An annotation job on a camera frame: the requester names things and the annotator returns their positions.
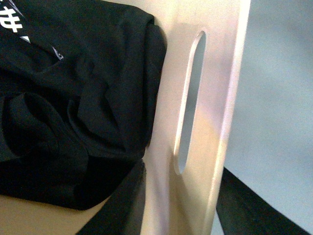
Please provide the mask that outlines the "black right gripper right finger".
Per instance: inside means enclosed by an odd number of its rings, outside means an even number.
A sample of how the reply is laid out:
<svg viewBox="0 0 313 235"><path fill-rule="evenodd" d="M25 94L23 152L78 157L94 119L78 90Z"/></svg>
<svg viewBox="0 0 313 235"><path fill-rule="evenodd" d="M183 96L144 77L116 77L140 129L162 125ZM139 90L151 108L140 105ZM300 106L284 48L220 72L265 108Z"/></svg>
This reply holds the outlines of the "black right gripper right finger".
<svg viewBox="0 0 313 235"><path fill-rule="evenodd" d="M225 235L308 235L227 168L221 179L217 214Z"/></svg>

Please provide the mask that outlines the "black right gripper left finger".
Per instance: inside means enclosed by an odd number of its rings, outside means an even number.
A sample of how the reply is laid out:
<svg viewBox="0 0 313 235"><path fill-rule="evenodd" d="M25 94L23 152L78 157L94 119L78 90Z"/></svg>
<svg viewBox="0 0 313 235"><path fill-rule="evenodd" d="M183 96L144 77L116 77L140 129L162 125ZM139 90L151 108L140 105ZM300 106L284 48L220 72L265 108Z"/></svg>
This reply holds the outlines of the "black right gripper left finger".
<svg viewBox="0 0 313 235"><path fill-rule="evenodd" d="M79 235L139 235L146 199L146 168L134 165L102 208L77 233Z"/></svg>

